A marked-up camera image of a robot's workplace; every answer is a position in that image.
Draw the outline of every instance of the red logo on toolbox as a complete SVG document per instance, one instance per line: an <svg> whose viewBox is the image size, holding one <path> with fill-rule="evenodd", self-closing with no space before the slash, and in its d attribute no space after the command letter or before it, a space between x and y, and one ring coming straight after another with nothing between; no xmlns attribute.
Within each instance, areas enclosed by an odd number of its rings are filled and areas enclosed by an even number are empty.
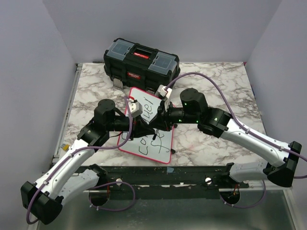
<svg viewBox="0 0 307 230"><path fill-rule="evenodd" d="M133 55L139 56L139 57L142 57L142 58L145 58L145 59L148 59L148 58L149 58L149 56L144 55L144 54L139 54L139 53L137 53L137 52L134 52Z"/></svg>
<svg viewBox="0 0 307 230"><path fill-rule="evenodd" d="M129 77L136 78L137 80L141 79L141 76L140 76L140 75L137 75L137 74L135 74L135 73L127 72L127 75L128 75Z"/></svg>

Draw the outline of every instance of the black toolbox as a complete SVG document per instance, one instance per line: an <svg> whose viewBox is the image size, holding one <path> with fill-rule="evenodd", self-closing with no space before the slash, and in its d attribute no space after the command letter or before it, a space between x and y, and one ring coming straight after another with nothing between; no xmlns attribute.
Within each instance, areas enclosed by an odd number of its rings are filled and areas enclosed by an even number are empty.
<svg viewBox="0 0 307 230"><path fill-rule="evenodd" d="M180 73L179 57L122 38L114 40L104 54L105 72L113 85L137 87L155 93Z"/></svg>

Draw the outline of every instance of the marble surface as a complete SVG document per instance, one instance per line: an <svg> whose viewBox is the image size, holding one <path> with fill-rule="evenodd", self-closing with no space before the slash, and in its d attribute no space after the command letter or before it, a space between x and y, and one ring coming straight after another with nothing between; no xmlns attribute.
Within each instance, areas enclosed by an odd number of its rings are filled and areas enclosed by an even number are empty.
<svg viewBox="0 0 307 230"><path fill-rule="evenodd" d="M243 63L181 63L181 73L200 72L211 77L225 94L238 119L253 129L264 133L263 124L248 81ZM180 93L186 88L195 88L205 94L208 105L227 111L227 107L215 87L200 76L179 79L172 93L172 102L180 106ZM112 99L124 111L123 96L129 94L113 88L113 82L105 74L103 64L84 64L78 89L73 101L64 143L72 144L80 129L93 117L98 102ZM110 138L106 146L116 145L118 138ZM181 124L174 131L172 156L169 165L225 165L229 162L246 163L258 161L256 154L230 141L201 133L196 125ZM100 150L83 165L155 166L164 165L143 159L119 150Z"/></svg>

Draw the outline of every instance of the whiteboard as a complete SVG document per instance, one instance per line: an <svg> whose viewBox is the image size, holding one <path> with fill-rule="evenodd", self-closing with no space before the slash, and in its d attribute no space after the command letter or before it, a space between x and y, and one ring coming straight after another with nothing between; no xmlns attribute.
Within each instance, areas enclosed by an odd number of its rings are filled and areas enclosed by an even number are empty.
<svg viewBox="0 0 307 230"><path fill-rule="evenodd" d="M138 100L142 105L143 113L141 117L149 123L156 115L161 100L135 87L131 88L129 96ZM171 161L173 132L173 129L170 132L159 130L155 140L153 140L153 135L134 138L120 147L119 150L163 164L169 164ZM118 144L122 143L126 137L127 133L122 133L118 138Z"/></svg>

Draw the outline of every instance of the gray wall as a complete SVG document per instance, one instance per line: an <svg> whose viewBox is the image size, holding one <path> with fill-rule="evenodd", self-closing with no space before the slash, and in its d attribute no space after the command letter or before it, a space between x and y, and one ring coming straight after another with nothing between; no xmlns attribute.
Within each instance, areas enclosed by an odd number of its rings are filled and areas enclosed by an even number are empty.
<svg viewBox="0 0 307 230"><path fill-rule="evenodd" d="M43 0L77 62L117 37L181 61L247 61L281 0Z"/></svg>
<svg viewBox="0 0 307 230"><path fill-rule="evenodd" d="M50 164L75 64L40 0L1 1L0 229L26 229L20 187Z"/></svg>
<svg viewBox="0 0 307 230"><path fill-rule="evenodd" d="M307 1L283 0L247 62L269 135L296 140L307 157ZM300 160L297 175L307 174ZM307 225L307 180L295 180L295 199Z"/></svg>

